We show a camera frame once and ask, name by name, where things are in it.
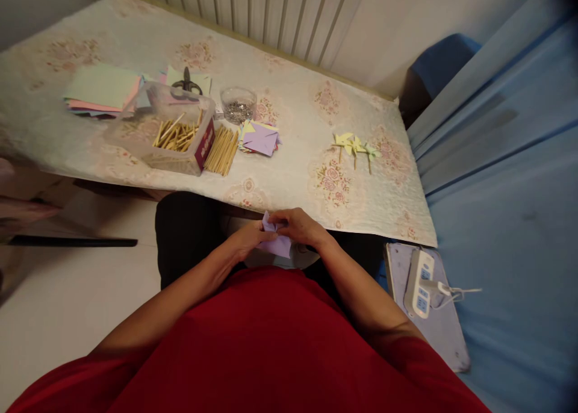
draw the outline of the floral tablecloth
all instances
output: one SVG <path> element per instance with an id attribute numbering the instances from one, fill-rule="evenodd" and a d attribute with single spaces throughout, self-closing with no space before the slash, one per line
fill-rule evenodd
<path id="1" fill-rule="evenodd" d="M 103 62 L 158 74 L 171 64 L 209 73 L 211 97 L 240 85 L 258 96 L 258 120 L 279 128 L 271 158 L 239 152 L 228 176 L 151 169 L 104 143 L 105 122 L 76 117 L 61 98 L 81 66 Z M 4 155 L 61 175 L 190 190 L 255 211 L 301 206 L 328 229 L 436 246 L 415 160 L 397 105 L 265 53 L 141 0 L 101 0 L 0 54 Z M 331 146 L 354 132 L 382 157 Z"/>

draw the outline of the yellow pinwheel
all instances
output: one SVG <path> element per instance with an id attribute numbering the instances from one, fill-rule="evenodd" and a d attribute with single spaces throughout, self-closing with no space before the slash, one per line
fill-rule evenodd
<path id="1" fill-rule="evenodd" d="M 347 154 L 351 155 L 352 141 L 349 140 L 349 138 L 353 136 L 353 133 L 344 133 L 341 136 L 333 134 L 333 136 L 335 137 L 335 143 L 333 145 L 339 147 L 339 163 L 341 163 L 341 153 L 344 148 L 345 151 L 347 151 Z"/>
<path id="2" fill-rule="evenodd" d="M 366 152 L 365 147 L 361 144 L 361 140 L 356 136 L 353 140 L 350 140 L 351 148 L 353 150 L 353 156 L 355 160 L 353 161 L 353 169 L 357 169 L 357 153 Z"/>

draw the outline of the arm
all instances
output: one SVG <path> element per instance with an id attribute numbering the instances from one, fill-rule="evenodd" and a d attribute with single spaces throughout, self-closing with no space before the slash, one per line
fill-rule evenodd
<path id="1" fill-rule="evenodd" d="M 401 337 L 425 341 L 389 294 L 302 209 L 277 211 L 269 221 L 287 222 L 287 227 L 278 229 L 280 235 L 317 249 L 360 334 L 378 353 L 381 346 Z"/>
<path id="2" fill-rule="evenodd" d="M 276 233 L 263 231 L 260 220 L 248 223 L 133 312 L 91 354 L 123 353 L 159 342 L 185 312 L 213 295 L 231 269 L 257 244 L 275 238 Z"/>

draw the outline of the power strip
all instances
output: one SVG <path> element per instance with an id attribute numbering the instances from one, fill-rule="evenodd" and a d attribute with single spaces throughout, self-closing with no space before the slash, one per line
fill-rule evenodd
<path id="1" fill-rule="evenodd" d="M 403 304 L 410 317 L 421 318 L 429 316 L 429 304 L 432 299 L 431 290 L 425 287 L 427 281 L 434 279 L 434 259 L 426 252 L 416 249 L 411 255 L 408 287 L 405 290 Z"/>

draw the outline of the black pants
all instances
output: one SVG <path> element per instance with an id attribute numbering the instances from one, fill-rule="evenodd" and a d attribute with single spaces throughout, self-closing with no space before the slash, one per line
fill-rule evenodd
<path id="1" fill-rule="evenodd" d="M 158 271 L 161 289 L 199 264 L 226 240 L 219 226 L 217 202 L 195 193 L 179 191 L 162 199 L 155 217 Z M 373 278 L 383 259 L 383 238 L 371 234 L 330 231 L 339 245 Z M 237 264 L 231 273 L 244 269 Z M 303 273 L 316 281 L 341 307 L 341 299 L 321 259 Z"/>

